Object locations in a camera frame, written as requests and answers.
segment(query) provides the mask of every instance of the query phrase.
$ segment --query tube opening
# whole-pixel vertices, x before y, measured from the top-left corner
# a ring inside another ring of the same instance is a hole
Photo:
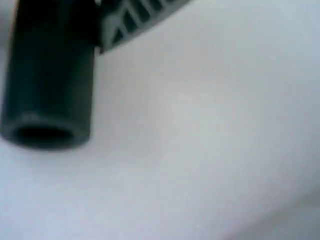
[[[50,125],[23,125],[14,133],[18,144],[34,148],[60,148],[73,140],[73,134],[66,129]]]

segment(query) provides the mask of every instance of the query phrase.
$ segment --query black plastic object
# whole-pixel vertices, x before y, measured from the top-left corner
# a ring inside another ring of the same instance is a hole
[[[34,149],[90,138],[95,47],[127,42],[188,0],[19,0],[0,133]]]

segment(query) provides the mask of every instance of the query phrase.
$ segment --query black cylindrical tube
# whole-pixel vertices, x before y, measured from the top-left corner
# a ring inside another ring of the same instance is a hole
[[[90,137],[94,0],[19,0],[0,132],[34,149],[66,149]]]

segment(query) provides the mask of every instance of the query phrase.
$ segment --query white background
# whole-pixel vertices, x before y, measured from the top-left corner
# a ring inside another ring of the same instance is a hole
[[[316,189],[319,16],[195,0],[101,56],[89,144],[0,142],[0,239],[222,240]]]

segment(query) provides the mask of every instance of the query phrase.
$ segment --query gray plastic part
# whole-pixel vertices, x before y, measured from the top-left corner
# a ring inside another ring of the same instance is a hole
[[[101,52],[128,42],[188,2],[190,0],[102,0]]]

